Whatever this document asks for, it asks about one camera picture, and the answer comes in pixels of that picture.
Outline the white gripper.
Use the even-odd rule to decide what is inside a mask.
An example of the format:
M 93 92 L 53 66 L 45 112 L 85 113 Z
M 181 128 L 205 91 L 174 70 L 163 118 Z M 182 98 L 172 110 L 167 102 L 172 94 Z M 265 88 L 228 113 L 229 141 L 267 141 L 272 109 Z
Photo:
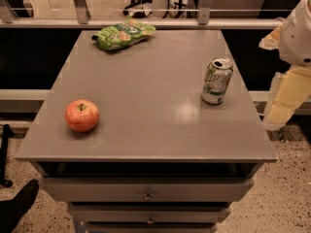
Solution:
M 264 109 L 265 126 L 284 126 L 311 96 L 310 0 L 300 0 L 283 25 L 260 40 L 259 47 L 279 49 L 280 58 L 292 64 L 285 74 L 275 74 Z

